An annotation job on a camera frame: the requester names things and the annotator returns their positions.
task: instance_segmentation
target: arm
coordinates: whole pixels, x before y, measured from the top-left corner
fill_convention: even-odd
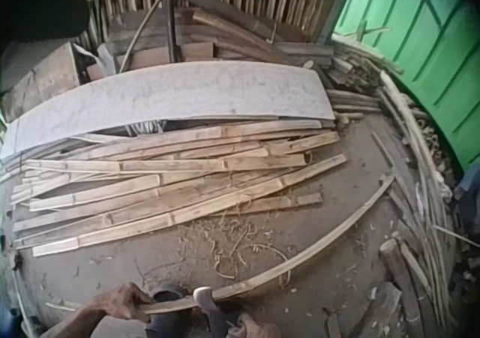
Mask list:
[[[148,323],[150,317],[137,308],[138,304],[154,301],[133,283],[97,296],[84,304],[62,322],[49,329],[41,338],[86,338],[90,337],[104,316],[118,319],[138,319]]]

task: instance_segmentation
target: foot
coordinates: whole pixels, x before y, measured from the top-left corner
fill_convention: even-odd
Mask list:
[[[153,295],[153,299],[157,302],[177,301],[187,294],[187,290],[176,283],[164,283]],[[191,310],[181,310],[152,316],[145,328],[147,338],[186,337],[192,325],[191,313]]]

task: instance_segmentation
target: green wall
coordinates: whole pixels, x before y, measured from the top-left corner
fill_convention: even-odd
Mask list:
[[[466,0],[347,0],[335,31],[376,47],[405,73],[398,78],[432,115],[464,169],[480,157],[480,30]]]

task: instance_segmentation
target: wooden post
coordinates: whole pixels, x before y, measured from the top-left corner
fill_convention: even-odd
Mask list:
[[[409,271],[398,248],[397,241],[390,239],[380,246],[380,255],[402,291],[403,311],[412,338],[423,338],[422,318],[419,303],[410,279]]]

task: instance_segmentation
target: bamboo debris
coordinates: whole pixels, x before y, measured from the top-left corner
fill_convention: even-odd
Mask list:
[[[300,169],[297,172],[289,173],[279,178],[274,178],[255,186],[243,188],[233,193],[197,203],[186,208],[146,218],[141,221],[127,223],[121,226],[79,235],[78,237],[68,238],[63,241],[34,247],[33,254],[34,256],[44,256],[69,250],[77,250],[82,247],[88,247],[109,241],[117,241],[118,239],[134,237],[174,226],[176,224],[185,223],[283,190],[286,187],[309,179],[321,172],[345,163],[346,161],[347,159],[345,156],[340,154],[328,160]]]
[[[236,295],[241,295],[251,290],[254,290],[264,284],[281,277],[283,274],[297,268],[299,265],[305,263],[309,259],[313,258],[317,254],[321,253],[326,247],[334,243],[339,237],[341,237],[348,229],[355,225],[363,215],[374,206],[379,198],[385,191],[392,185],[393,177],[387,178],[382,186],[372,195],[372,197],[366,201],[357,211],[355,211],[350,217],[343,221],[339,226],[333,229],[325,237],[319,239],[316,243],[309,246],[306,250],[303,250],[291,259],[286,260],[284,263],[277,265],[255,277],[248,280],[232,284],[213,291],[213,298],[216,301],[223,301]],[[52,307],[59,310],[74,311],[79,304],[63,303],[62,305],[47,304],[48,307]],[[147,304],[140,306],[140,309],[147,314],[161,314],[168,312],[175,312],[179,310],[186,310],[194,308],[196,306],[192,297],[185,297],[177,301],[168,301],[156,304]]]

